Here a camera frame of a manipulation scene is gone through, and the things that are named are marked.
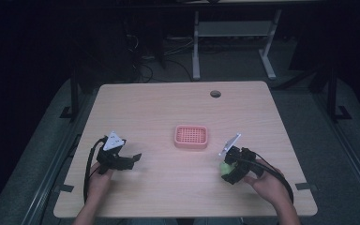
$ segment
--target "hand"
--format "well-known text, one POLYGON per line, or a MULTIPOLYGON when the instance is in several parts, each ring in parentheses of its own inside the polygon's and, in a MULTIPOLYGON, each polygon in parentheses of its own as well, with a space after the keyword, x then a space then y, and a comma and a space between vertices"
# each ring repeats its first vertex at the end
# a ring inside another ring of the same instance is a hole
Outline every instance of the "hand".
POLYGON ((98 174, 100 164, 95 163, 90 169, 91 176, 89 179, 89 189, 87 192, 87 200, 81 212, 75 218, 76 225, 91 225, 95 220, 98 207, 104 200, 108 189, 110 188, 113 170, 108 170, 104 174, 98 174))
MULTIPOLYGON (((256 161, 270 168, 263 160, 257 159, 256 161)), ((283 176, 280 169, 275 169, 283 176)), ((273 205, 282 202, 292 203, 287 189, 275 176, 266 171, 257 179, 247 175, 244 177, 244 181, 250 184, 262 198, 273 205)))
POLYGON ((110 188, 113 170, 108 170, 104 174, 98 174, 99 166, 100 164, 97 162, 90 169, 91 176, 86 202, 94 201, 100 204, 110 188))
MULTIPOLYGON (((263 160, 257 159, 256 161, 270 167, 263 160)), ((283 176, 283 173, 279 169, 275 169, 283 176)), ((279 224, 300 224, 299 217, 297 216, 296 209, 292 204, 287 189, 275 176, 264 171, 261 177, 256 179, 247 175, 244 177, 244 181, 250 184, 262 198, 274 206, 279 224)))

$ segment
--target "table top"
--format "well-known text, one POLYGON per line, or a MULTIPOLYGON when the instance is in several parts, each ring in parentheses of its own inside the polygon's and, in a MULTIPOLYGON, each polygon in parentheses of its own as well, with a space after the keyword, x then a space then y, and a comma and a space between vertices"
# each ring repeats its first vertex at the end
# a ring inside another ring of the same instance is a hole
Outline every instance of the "table top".
POLYGON ((112 130, 127 139, 122 157, 142 153, 133 170, 114 172, 98 215, 108 218, 197 218, 275 216, 273 207, 246 183, 220 177, 218 153, 236 133, 247 147, 280 168, 294 193, 300 216, 317 212, 310 190, 295 184, 306 178, 277 107, 264 82, 137 83, 101 86, 65 185, 54 208, 74 218, 83 207, 83 179, 93 144, 112 130), (221 97, 211 97, 217 90, 221 97), (207 127, 203 150, 174 146, 178 125, 207 127))

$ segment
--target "pink tray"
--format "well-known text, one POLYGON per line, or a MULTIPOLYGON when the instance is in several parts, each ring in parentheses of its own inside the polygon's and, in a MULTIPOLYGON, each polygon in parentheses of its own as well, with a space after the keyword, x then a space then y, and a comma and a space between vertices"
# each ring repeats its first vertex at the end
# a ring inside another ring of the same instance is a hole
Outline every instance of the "pink tray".
POLYGON ((177 126, 174 133, 174 145, 178 148, 206 148, 207 128, 204 126, 192 125, 177 126))

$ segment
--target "metal frame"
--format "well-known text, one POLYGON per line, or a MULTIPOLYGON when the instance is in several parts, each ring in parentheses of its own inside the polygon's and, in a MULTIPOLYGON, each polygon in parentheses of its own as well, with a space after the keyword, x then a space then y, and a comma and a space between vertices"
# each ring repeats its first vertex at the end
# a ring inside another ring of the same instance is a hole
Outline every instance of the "metal frame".
POLYGON ((270 80, 277 78, 268 58, 268 53, 277 31, 278 22, 282 10, 277 9, 272 21, 263 22, 200 22, 199 11, 195 11, 194 21, 194 52, 192 54, 192 79, 198 81, 201 78, 200 58, 198 55, 199 37, 248 37, 267 36, 267 42, 259 50, 262 64, 270 80))
POLYGON ((78 82, 74 71, 72 71, 71 78, 69 79, 71 85, 71 106, 64 108, 61 112, 60 118, 70 118, 71 122, 75 120, 79 111, 79 100, 78 100, 78 82))

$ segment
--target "wire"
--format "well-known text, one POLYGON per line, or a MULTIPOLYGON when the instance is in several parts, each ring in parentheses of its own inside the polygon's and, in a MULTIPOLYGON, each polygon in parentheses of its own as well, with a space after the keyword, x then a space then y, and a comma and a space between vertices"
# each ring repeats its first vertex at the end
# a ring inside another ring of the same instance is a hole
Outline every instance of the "wire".
POLYGON ((192 37, 166 37, 166 40, 176 43, 185 43, 189 39, 192 39, 192 37))
POLYGON ((89 179, 90 179, 90 177, 92 177, 93 174, 95 174, 95 172, 96 172, 98 169, 100 169, 100 166, 97 166, 97 168, 95 168, 95 169, 92 171, 92 173, 90 173, 89 179))
POLYGON ((170 59, 166 59, 165 61, 166 61, 166 62, 175 63, 175 64, 177 64, 178 66, 182 67, 182 68, 186 71, 186 73, 187 73, 187 75, 188 75, 188 77, 189 77, 189 80, 190 80, 191 82, 194 82, 194 80, 192 79, 191 74, 188 72, 187 68, 183 66, 183 64, 181 64, 181 63, 179 63, 179 62, 176 62, 176 61, 173 61, 173 60, 170 60, 170 59))
POLYGON ((135 38, 136 39, 136 44, 133 47, 133 49, 137 49, 137 47, 139 46, 139 39, 136 36, 132 36, 132 35, 127 35, 128 38, 135 38))
POLYGON ((139 70, 139 72, 140 72, 140 77, 142 78, 142 82, 143 82, 143 83, 149 83, 149 82, 153 79, 153 76, 154 76, 154 71, 153 71, 153 69, 151 69, 149 66, 147 66, 147 65, 145 65, 145 64, 139 64, 139 66, 144 67, 144 68, 147 68, 148 70, 150 70, 150 76, 149 76, 149 77, 144 77, 143 74, 142 74, 142 72, 139 70))
POLYGON ((89 190, 89 178, 90 178, 90 167, 92 166, 92 159, 93 155, 95 154, 96 147, 99 143, 105 143, 108 137, 105 136, 104 138, 99 139, 95 145, 90 149, 89 158, 87 159, 86 170, 84 173, 84 180, 83 180, 83 201, 86 203, 87 200, 87 192, 89 190))
POLYGON ((282 183, 282 185, 286 188, 286 190, 288 190, 289 198, 291 198, 291 201, 293 203, 294 196, 293 196, 293 191, 292 191, 291 185, 289 185, 288 181, 285 179, 285 177, 283 177, 282 174, 280 174, 279 172, 274 171, 256 161, 250 161, 250 160, 246 160, 246 159, 242 159, 242 158, 238 158, 238 157, 231 157, 231 156, 230 156, 230 158, 258 166, 258 167, 262 168, 263 170, 267 171, 268 173, 272 174, 273 176, 275 176, 276 179, 278 179, 282 183))
POLYGON ((162 83, 170 83, 168 81, 157 79, 157 78, 152 78, 151 80, 154 80, 154 81, 157 81, 157 82, 162 82, 162 83))
POLYGON ((262 159, 262 161, 264 161, 265 163, 267 163, 274 171, 276 171, 277 173, 280 173, 275 167, 273 167, 269 162, 267 162, 262 156, 260 156, 259 154, 257 153, 254 153, 256 154, 256 156, 258 156, 259 158, 262 159))
POLYGON ((232 46, 231 40, 222 40, 222 38, 211 37, 201 41, 200 54, 218 54, 227 52, 232 46))
MULTIPOLYGON (((189 49, 192 46, 192 43, 194 42, 194 38, 192 38, 192 37, 170 37, 168 39, 171 40, 171 41, 175 41, 177 38, 178 39, 189 39, 189 42, 187 44, 185 44, 185 45, 182 45, 180 47, 176 47, 176 48, 174 48, 172 50, 169 50, 169 51, 165 52, 163 55, 167 56, 167 55, 176 54, 176 53, 180 53, 182 51, 185 51, 185 50, 189 49)), ((154 60, 155 57, 152 56, 152 55, 148 55, 148 56, 143 56, 142 59, 144 59, 144 60, 154 60)))

